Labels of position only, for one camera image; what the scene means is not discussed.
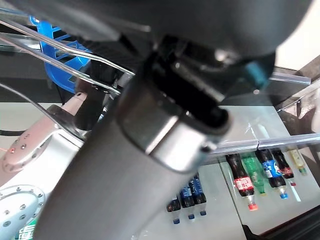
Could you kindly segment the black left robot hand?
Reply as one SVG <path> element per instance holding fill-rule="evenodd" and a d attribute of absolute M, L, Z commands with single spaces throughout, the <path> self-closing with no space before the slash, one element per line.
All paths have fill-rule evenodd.
<path fill-rule="evenodd" d="M 128 240 L 192 178 L 232 125 L 230 91 L 262 89 L 309 0 L 13 0 L 86 40 L 150 53 L 54 188 L 37 240 Z"/>

